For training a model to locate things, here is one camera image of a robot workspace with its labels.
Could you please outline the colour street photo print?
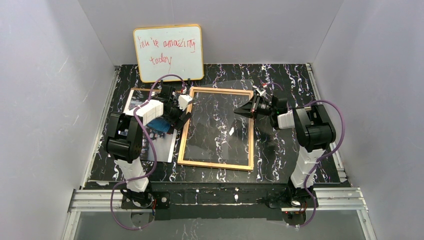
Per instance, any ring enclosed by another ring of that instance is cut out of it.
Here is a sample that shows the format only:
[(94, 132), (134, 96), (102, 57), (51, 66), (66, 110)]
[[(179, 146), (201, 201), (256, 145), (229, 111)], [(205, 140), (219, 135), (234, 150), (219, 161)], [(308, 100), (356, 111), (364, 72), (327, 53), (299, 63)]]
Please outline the colour street photo print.
[[(123, 112), (128, 112), (138, 105), (141, 105), (148, 97), (149, 89), (146, 88), (132, 88), (129, 92), (126, 104)], [(174, 148), (176, 144), (177, 131), (174, 130), (172, 133), (163, 132), (146, 126), (146, 131), (152, 140), (153, 146), (155, 147), (157, 161), (163, 163), (171, 163)], [(154, 154), (151, 145), (148, 140), (142, 134), (142, 147), (139, 158), (141, 161), (154, 161)]]

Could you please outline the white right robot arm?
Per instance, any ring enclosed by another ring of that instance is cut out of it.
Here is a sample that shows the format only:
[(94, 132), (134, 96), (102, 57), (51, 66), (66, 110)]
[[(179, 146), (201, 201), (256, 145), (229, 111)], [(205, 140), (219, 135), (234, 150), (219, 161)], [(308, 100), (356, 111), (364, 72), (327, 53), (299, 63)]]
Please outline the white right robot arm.
[(294, 129), (300, 146), (295, 169), (290, 176), (295, 189), (311, 189), (318, 163), (326, 157), (325, 151), (336, 140), (336, 130), (323, 104), (335, 105), (327, 100), (315, 100), (305, 106), (289, 108), (286, 98), (273, 96), (267, 102), (254, 95), (234, 113), (249, 119), (268, 116), (276, 130)]

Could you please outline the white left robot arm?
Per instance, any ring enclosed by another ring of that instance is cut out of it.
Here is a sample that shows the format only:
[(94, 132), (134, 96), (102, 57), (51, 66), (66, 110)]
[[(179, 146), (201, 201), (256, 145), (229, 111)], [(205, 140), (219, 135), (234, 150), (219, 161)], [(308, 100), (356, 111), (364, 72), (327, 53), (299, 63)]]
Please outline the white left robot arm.
[(148, 129), (164, 134), (180, 131), (191, 117), (186, 109), (192, 102), (185, 91), (178, 93), (174, 87), (165, 85), (160, 91), (151, 90), (147, 99), (134, 108), (111, 114), (104, 149), (122, 171), (128, 190), (144, 192), (152, 174), (141, 163), (143, 141), (149, 143), (153, 164), (158, 163), (158, 151)]

